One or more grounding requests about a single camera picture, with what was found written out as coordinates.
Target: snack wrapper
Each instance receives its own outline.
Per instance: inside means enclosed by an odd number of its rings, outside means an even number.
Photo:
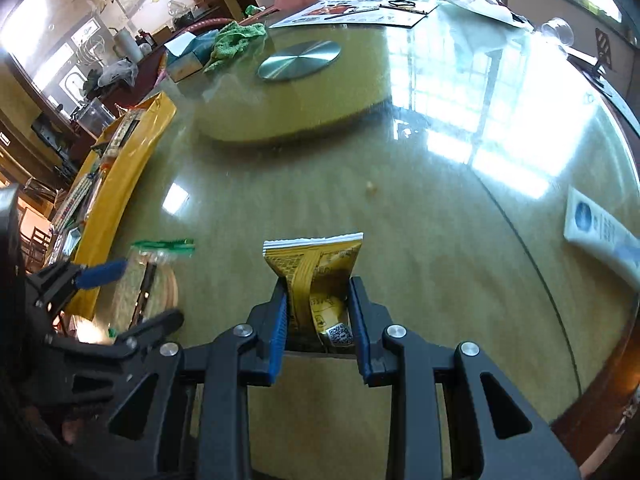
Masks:
[[[363,233],[267,241],[262,255],[287,280],[287,348],[346,352],[353,345],[346,306]]]

